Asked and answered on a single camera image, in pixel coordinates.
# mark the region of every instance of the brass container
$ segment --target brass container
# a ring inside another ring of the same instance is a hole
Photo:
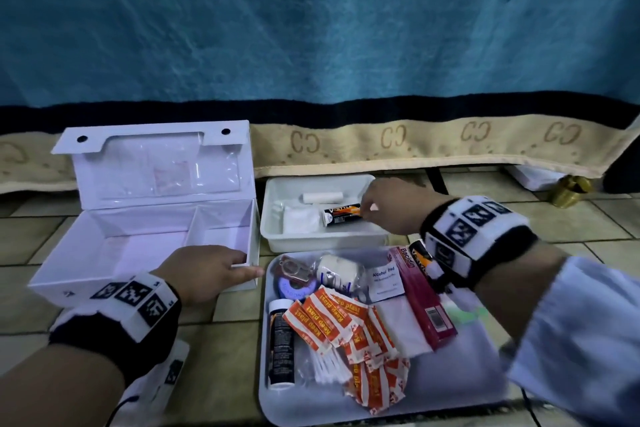
[[[586,177],[565,176],[549,192],[548,201],[557,208],[568,208],[593,191],[593,185]]]

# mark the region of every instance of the light blue sleeve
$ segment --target light blue sleeve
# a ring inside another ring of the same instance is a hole
[[[589,259],[567,259],[508,377],[585,425],[640,425],[640,282]]]

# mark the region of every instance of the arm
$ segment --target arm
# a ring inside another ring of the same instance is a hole
[[[411,234],[450,200],[399,179],[380,179],[365,193],[362,213],[392,233]],[[371,211],[373,203],[379,211]],[[474,292],[517,343],[510,380],[589,425],[637,425],[637,280],[538,241],[490,269]]]
[[[231,268],[245,258],[244,253],[221,246],[185,247],[153,274],[171,284],[183,304],[192,305],[211,301],[228,287],[264,273],[259,267]],[[125,377],[131,376],[130,371],[126,373],[102,354],[50,344],[0,378],[1,423],[5,427],[103,427],[122,397]]]

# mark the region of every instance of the box flap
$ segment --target box flap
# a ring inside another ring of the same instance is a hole
[[[83,209],[255,197],[249,122],[66,129]]]

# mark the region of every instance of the black fabric stripe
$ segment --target black fabric stripe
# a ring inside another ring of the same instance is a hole
[[[251,101],[102,101],[47,108],[0,107],[0,134],[57,133],[68,126],[247,119],[251,123],[337,128],[354,123],[412,119],[431,122],[468,117],[542,114],[577,118],[624,129],[640,106],[604,96],[561,91],[470,94],[437,98],[396,96],[320,105],[284,99]]]

